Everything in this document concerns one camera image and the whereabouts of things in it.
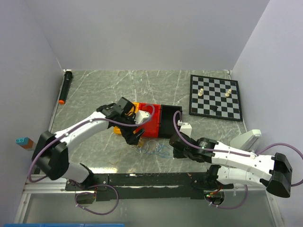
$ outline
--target chessboard border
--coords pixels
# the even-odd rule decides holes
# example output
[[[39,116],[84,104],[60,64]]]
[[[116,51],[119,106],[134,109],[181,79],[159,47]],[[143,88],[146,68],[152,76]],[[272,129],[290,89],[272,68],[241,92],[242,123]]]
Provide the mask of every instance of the chessboard border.
[[[237,88],[237,96],[238,96],[238,101],[239,101],[239,112],[240,112],[240,119],[236,118],[230,118],[230,117],[221,117],[221,116],[212,116],[208,114],[203,114],[203,113],[193,113],[191,112],[191,104],[192,104],[192,95],[193,95],[193,77],[203,77],[203,78],[208,78],[208,79],[218,79],[218,80],[226,80],[226,81],[231,81],[236,83],[236,88]],[[242,122],[243,117],[242,117],[242,106],[241,106],[241,99],[240,99],[240,91],[239,91],[239,84],[238,81],[232,80],[232,79],[221,79],[217,77],[206,77],[206,76],[198,76],[198,75],[193,75],[190,74],[190,94],[189,94],[189,115],[193,116],[200,116],[200,117],[209,117],[209,118],[217,118],[217,119],[222,119],[222,120],[228,120],[228,121],[235,121],[235,122]]]

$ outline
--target gray marble surface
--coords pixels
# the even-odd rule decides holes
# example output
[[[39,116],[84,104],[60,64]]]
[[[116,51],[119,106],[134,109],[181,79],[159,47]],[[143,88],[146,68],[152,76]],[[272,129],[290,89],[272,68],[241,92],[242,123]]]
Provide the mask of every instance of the gray marble surface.
[[[52,132],[68,128],[91,115],[101,105],[124,96],[133,102],[180,105],[183,121],[192,125],[192,137],[208,137],[225,144],[244,133],[242,122],[188,115],[190,75],[228,79],[225,71],[134,70],[73,71],[65,105],[59,105]],[[169,140],[144,138],[141,151],[125,143],[113,129],[97,133],[70,151],[71,162],[81,162],[95,173],[204,172],[209,164],[173,159]],[[156,152],[158,144],[164,144]]]

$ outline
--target metal frame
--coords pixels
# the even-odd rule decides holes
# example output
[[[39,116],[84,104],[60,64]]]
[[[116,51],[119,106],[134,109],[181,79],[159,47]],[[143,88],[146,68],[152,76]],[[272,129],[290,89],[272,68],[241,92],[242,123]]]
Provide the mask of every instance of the metal frame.
[[[229,79],[231,79],[231,74],[232,71],[231,70],[227,70],[226,73],[229,76]],[[57,102],[55,104],[54,110],[53,110],[53,115],[51,117],[50,120],[50,124],[48,127],[48,130],[51,130],[52,126],[53,126],[53,121],[56,115],[56,111],[58,108],[58,100],[59,100],[59,95],[62,89],[62,85],[63,85],[63,80],[62,79],[62,84],[60,86],[60,90],[59,90],[59,94],[58,94],[58,98],[57,98]],[[243,118],[243,124],[244,124],[244,128],[245,131],[247,132],[247,128],[245,125],[245,121]],[[42,177],[43,175],[32,175],[33,179],[37,179]],[[28,208],[28,204],[31,198],[31,194],[38,194],[38,193],[77,193],[77,191],[70,191],[67,192],[65,190],[65,186],[66,186],[66,179],[60,178],[56,181],[52,181],[48,178],[41,180],[40,182],[37,183],[30,183],[29,181],[26,182],[24,190],[23,190],[23,195],[21,197],[21,201],[19,204],[19,208],[17,210],[16,216],[15,216],[15,220],[14,223],[23,223],[24,218],[25,218],[25,214]],[[245,187],[243,185],[239,185],[239,186],[235,186],[234,189],[226,189],[224,191],[228,192],[228,191],[234,191],[234,193],[236,193],[237,191],[244,191]],[[258,187],[249,187],[249,191],[260,191],[260,188]],[[280,212],[280,208],[279,205],[277,203],[277,199],[275,196],[271,195],[270,193],[267,193],[267,199],[268,199],[268,203],[270,206],[270,209],[272,211],[272,215],[274,218],[274,222],[276,224],[277,227],[285,227],[285,224],[283,222],[282,219],[282,215]]]

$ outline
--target cable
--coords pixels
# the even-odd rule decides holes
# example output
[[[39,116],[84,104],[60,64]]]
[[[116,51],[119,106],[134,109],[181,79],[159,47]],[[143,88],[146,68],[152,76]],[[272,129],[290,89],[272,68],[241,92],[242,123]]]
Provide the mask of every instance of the cable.
[[[272,145],[269,145],[267,146],[266,148],[264,148],[263,150],[259,151],[259,152],[256,152],[258,155],[264,153],[265,151],[267,151],[268,149],[272,148],[272,147],[275,147],[275,146],[285,146],[285,147],[289,147],[291,148],[292,150],[294,150],[298,155],[300,155],[301,159],[303,160],[303,154],[297,149],[295,148],[294,146],[290,145],[290,144],[287,144],[287,143],[274,143]],[[292,184],[291,186],[292,187],[295,187],[295,186],[299,186],[303,184],[303,179],[301,181],[299,181],[298,183],[294,183]]]
[[[184,137],[181,135],[181,133],[178,130],[177,124],[176,124],[176,116],[177,116],[177,114],[179,114],[180,119],[182,119],[182,114],[181,114],[180,111],[176,111],[174,113],[174,117],[173,117],[174,127],[175,127],[175,130],[176,130],[176,133],[178,134],[178,136],[183,140],[183,142],[185,142],[190,147],[195,148],[195,149],[202,149],[201,147],[198,147],[198,146],[195,146],[194,144],[191,144],[186,139],[184,139]],[[230,154],[234,154],[234,155],[240,155],[240,156],[244,156],[244,157],[250,157],[250,155],[248,155],[248,154],[242,154],[242,153],[238,153],[238,152],[235,152],[235,151],[216,150],[216,149],[209,149],[209,148],[204,148],[204,150],[206,150],[206,151],[222,152],[222,153],[230,153]]]
[[[116,207],[118,206],[118,203],[119,203],[119,194],[118,194],[116,188],[114,188],[113,186],[108,185],[108,184],[97,184],[97,185],[94,185],[94,186],[90,186],[90,187],[88,187],[88,188],[94,188],[94,187],[100,187],[100,186],[111,188],[111,189],[113,189],[114,192],[116,193],[117,200],[116,200],[116,203],[115,203],[114,207],[113,207],[110,211],[105,212],[105,213],[98,213],[98,212],[94,212],[94,211],[92,211],[92,210],[90,210],[90,209],[87,209],[86,207],[83,207],[83,206],[81,206],[80,204],[77,203],[77,197],[78,197],[79,195],[94,194],[94,193],[92,193],[92,192],[81,192],[81,193],[77,194],[77,195],[75,196],[76,207],[80,207],[81,209],[86,210],[86,211],[88,211],[89,213],[96,214],[96,215],[106,215],[106,214],[110,214],[111,212],[113,212],[113,211],[116,209]]]
[[[247,187],[247,185],[244,185],[244,187],[245,187],[245,197],[242,200],[242,202],[239,203],[237,206],[234,206],[234,207],[224,207],[224,206],[214,205],[213,203],[211,203],[211,206],[219,208],[219,209],[227,209],[227,210],[233,210],[233,209],[237,209],[237,208],[243,206],[243,204],[246,202],[247,197],[248,197],[248,187]]]
[[[28,171],[28,174],[27,174],[27,177],[28,177],[28,180],[29,182],[32,182],[32,183],[36,183],[36,182],[39,182],[43,179],[46,178],[46,176],[43,176],[37,180],[33,180],[32,177],[31,177],[31,174],[32,174],[32,171],[33,171],[33,168],[35,167],[36,165],[36,162],[37,160],[41,157],[41,155],[47,150],[49,149],[53,144],[57,143],[58,141],[60,141],[61,139],[63,139],[65,137],[65,135],[68,135],[70,133],[72,133],[73,131],[77,130],[78,128],[82,127],[83,125],[87,124],[87,123],[91,123],[91,122],[94,122],[94,121],[107,121],[107,122],[111,122],[111,123],[114,123],[114,124],[117,124],[117,125],[121,125],[121,126],[126,126],[126,127],[138,127],[138,126],[141,126],[147,122],[149,122],[154,113],[155,113],[155,107],[152,105],[152,104],[147,104],[145,106],[151,106],[152,107],[152,113],[150,115],[150,117],[143,123],[141,124],[124,124],[124,123],[120,123],[120,122],[116,122],[116,121],[113,121],[111,119],[107,119],[107,118],[94,118],[94,119],[91,119],[91,120],[87,120],[87,121],[84,121],[84,122],[81,122],[80,124],[76,125],[75,127],[73,127],[72,129],[70,129],[69,131],[67,131],[65,134],[63,134],[62,136],[59,136],[58,138],[54,139],[52,142],[50,142],[49,144],[47,144],[37,155],[36,157],[34,158],[32,164],[30,165],[30,168],[29,168],[29,171]]]

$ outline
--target blue object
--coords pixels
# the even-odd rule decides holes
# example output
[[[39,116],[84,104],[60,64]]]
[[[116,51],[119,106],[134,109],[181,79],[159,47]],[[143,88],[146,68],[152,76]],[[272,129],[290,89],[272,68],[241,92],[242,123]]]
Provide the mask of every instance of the blue object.
[[[28,137],[20,137],[20,138],[16,139],[16,143],[20,146],[24,146],[24,145],[28,144],[28,140],[29,140]]]
[[[4,227],[124,227],[124,224],[5,224]]]

